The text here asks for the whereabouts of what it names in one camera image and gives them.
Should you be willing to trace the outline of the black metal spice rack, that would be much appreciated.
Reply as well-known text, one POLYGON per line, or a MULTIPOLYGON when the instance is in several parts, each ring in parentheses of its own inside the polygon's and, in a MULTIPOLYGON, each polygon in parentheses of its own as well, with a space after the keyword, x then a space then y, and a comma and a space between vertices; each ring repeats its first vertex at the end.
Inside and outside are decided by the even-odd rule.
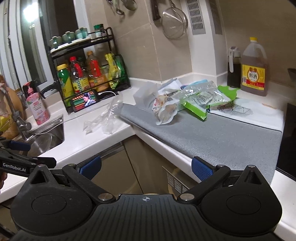
POLYGON ((49 48, 55 80, 41 94, 57 90, 67 113, 76 113, 130 88, 111 27, 99 24, 94 32, 87 28, 67 31, 52 37, 49 48))

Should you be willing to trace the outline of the small spice jar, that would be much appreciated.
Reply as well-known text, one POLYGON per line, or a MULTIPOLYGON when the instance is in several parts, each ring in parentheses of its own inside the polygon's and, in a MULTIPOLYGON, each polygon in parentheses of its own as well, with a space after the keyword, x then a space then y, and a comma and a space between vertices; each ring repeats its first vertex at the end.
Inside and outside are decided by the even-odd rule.
POLYGON ((97 24, 94 26, 95 36, 97 38, 103 38, 105 36, 105 30, 103 24, 97 24))

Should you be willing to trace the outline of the pink dish soap bottle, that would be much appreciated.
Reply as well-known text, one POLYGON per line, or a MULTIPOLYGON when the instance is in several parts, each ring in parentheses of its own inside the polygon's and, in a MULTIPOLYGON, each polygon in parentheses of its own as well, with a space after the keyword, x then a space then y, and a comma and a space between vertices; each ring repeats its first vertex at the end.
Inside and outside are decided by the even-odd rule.
POLYGON ((45 108, 39 92, 34 89, 33 83, 30 81, 24 84, 23 90, 25 92, 26 102, 32 111, 37 125, 41 125, 48 121, 50 114, 45 108))

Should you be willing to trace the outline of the green teacups on tray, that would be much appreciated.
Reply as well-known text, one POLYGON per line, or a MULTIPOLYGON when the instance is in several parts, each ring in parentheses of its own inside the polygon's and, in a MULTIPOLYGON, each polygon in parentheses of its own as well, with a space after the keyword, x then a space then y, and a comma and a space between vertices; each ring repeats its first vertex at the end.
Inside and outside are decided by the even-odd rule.
POLYGON ((49 41, 51 51, 56 51, 67 45, 90 40, 87 28, 79 28, 75 32, 67 31, 62 36, 53 36, 49 41))

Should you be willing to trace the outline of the red cap sauce bottle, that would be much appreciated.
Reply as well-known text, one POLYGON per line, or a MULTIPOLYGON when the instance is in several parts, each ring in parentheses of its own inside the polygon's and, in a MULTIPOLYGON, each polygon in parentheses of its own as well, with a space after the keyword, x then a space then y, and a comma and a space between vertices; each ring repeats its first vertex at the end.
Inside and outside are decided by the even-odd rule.
POLYGON ((75 56, 70 57, 70 78, 75 93, 90 89, 90 84, 85 71, 82 69, 75 56))

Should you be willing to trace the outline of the grey countertop mat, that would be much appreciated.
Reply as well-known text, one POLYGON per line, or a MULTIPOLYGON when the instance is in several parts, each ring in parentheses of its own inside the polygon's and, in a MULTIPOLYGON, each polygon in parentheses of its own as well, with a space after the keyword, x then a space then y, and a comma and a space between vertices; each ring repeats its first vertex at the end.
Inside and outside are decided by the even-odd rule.
POLYGON ((270 183, 280 150, 281 132, 210 114, 205 121, 183 110, 165 125, 152 112, 123 104, 118 116, 188 157, 233 170, 255 165, 270 183))

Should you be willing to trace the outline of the green clear snack wrapper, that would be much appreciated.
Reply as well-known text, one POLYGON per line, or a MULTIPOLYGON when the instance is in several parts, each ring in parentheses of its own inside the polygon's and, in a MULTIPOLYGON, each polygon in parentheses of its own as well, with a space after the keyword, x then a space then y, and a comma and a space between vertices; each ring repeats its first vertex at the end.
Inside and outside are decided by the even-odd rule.
POLYGON ((211 107, 234 101, 238 88, 216 86, 213 81, 186 87, 178 93, 180 104, 204 121, 211 107))

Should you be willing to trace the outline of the clear plastic bag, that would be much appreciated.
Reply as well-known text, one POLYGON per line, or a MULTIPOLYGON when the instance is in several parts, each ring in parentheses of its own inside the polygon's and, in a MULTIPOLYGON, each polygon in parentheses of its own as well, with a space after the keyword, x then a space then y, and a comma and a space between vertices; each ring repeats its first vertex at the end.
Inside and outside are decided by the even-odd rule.
POLYGON ((88 135, 94 133, 100 128, 106 135, 111 135, 116 132, 119 127, 119 115, 123 107, 123 96, 121 93, 117 95, 108 105, 107 109, 103 111, 94 120, 86 121, 83 126, 84 132, 88 135))

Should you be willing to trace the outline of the cabinet vent grille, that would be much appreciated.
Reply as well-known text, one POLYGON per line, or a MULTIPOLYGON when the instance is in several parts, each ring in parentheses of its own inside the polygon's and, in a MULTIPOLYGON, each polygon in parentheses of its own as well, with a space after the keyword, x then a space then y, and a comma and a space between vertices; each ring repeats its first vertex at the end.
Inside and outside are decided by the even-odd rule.
POLYGON ((169 170, 167 170, 164 166, 162 166, 162 168, 165 170, 167 183, 172 192, 177 192, 178 195, 180 195, 189 190, 189 188, 177 177, 175 177, 169 170))

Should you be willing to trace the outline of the translucent white plastic bag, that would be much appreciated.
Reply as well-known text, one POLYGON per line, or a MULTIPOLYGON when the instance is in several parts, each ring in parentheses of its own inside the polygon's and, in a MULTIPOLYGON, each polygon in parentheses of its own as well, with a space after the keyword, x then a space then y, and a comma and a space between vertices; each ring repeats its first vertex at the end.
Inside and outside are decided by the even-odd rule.
POLYGON ((135 105, 141 109, 148 109, 154 99, 158 96, 158 85, 153 82, 146 82, 133 95, 135 105))

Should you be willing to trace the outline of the large cooking wine jug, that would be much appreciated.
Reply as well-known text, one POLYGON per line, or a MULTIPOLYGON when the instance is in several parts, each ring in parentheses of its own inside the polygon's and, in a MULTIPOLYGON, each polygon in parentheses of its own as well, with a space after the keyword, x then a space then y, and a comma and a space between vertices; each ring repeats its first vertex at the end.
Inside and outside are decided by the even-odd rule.
POLYGON ((258 96, 267 96, 268 75, 265 49, 256 37, 250 37, 250 43, 241 57, 241 90, 258 96))

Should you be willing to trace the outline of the food wrapper with picture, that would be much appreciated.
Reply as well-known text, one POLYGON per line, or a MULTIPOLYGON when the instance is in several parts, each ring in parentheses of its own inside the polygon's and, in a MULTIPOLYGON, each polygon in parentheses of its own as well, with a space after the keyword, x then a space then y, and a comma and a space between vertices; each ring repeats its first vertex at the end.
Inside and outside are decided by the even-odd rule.
POLYGON ((156 125, 170 123, 178 113, 179 100, 167 95, 159 95, 155 98, 152 112, 156 118, 156 125))

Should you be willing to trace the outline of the steel kitchen faucet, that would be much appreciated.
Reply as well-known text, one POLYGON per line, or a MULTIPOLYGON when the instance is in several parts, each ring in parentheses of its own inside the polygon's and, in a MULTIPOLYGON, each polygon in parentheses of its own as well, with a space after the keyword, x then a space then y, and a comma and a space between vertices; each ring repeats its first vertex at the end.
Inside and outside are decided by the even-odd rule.
POLYGON ((27 141, 32 136, 32 125, 23 117, 26 117, 26 113, 20 98, 15 90, 9 88, 1 79, 1 136, 12 140, 20 135, 27 141))

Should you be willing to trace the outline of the yellow green snack bag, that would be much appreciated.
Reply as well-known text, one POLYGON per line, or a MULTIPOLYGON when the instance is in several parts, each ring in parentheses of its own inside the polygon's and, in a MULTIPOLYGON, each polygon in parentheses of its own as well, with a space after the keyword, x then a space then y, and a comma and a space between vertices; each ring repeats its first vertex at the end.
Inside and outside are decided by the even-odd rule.
POLYGON ((125 76, 122 58, 120 55, 114 55, 113 53, 105 54, 105 58, 108 63, 108 83, 111 89, 116 89, 125 76))

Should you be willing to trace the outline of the blue plastic wrapper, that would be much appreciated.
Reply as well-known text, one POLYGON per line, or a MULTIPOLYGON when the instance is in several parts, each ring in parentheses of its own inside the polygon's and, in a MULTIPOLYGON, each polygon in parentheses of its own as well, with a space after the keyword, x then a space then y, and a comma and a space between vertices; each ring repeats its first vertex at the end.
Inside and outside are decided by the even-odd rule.
POLYGON ((197 84, 201 84, 201 83, 206 83, 206 82, 208 82, 207 79, 203 79, 203 80, 195 81, 195 82, 190 83, 190 84, 182 85, 182 86, 180 87, 180 90, 183 90, 183 89, 185 89, 186 87, 190 87, 190 86, 193 86, 193 85, 197 85, 197 84))

